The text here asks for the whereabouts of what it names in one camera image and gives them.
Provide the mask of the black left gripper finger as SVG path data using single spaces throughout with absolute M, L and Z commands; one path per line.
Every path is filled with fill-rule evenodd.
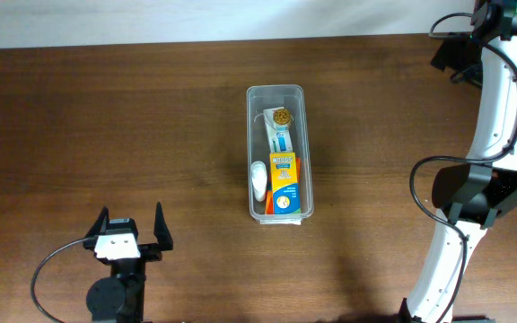
M 107 224 L 109 223 L 109 220 L 109 209 L 104 206 L 102 207 L 98 218 L 95 220 L 90 230 L 85 234 L 85 238 L 94 237 L 104 232 Z
M 153 235 L 161 251 L 173 250 L 173 239 L 170 230 L 165 222 L 162 204 L 158 202 L 155 207 Z

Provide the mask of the white lotion bottle clear cap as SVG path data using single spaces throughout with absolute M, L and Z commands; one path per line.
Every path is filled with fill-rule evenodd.
M 250 179 L 253 196 L 256 201 L 263 202 L 267 195 L 267 167 L 262 161 L 255 161 L 250 167 Z

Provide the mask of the white Panadol box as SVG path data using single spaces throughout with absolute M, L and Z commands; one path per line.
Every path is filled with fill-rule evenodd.
M 290 153 L 293 143 L 290 136 L 290 125 L 288 127 L 278 127 L 273 121 L 273 111 L 278 108 L 265 109 L 263 117 L 267 131 L 267 142 L 272 153 Z

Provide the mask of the small gold-lid jar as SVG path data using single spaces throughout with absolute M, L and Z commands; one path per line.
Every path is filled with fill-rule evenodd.
M 292 119 L 292 114 L 284 107 L 273 111 L 273 121 L 278 127 L 288 127 Z

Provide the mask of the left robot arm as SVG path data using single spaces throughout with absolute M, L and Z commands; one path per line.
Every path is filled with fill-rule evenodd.
M 137 242 L 138 229 L 132 218 L 111 219 L 104 207 L 84 236 L 83 247 L 110 267 L 110 275 L 96 281 L 86 295 L 93 322 L 141 323 L 144 321 L 146 265 L 162 260 L 173 250 L 162 205 L 155 207 L 154 243 Z

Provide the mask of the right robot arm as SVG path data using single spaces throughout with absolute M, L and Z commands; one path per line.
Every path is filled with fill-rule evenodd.
M 410 173 L 428 162 L 448 164 L 434 178 L 434 236 L 399 322 L 450 322 L 475 248 L 517 207 L 517 1 L 478 1 L 465 16 L 470 32 L 429 33 L 442 43 L 431 64 L 452 69 L 453 83 L 481 89 L 477 127 L 466 157 L 431 156 Z

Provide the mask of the clear plastic container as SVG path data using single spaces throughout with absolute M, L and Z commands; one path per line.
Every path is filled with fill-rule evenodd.
M 311 161 L 306 106 L 298 85 L 262 85 L 247 90 L 247 150 L 250 215 L 261 224 L 295 224 L 313 214 Z M 272 153 L 267 142 L 263 111 L 284 107 L 293 117 L 290 136 L 293 151 Z M 263 202 L 253 196 L 250 167 L 253 162 L 267 167 L 267 195 Z

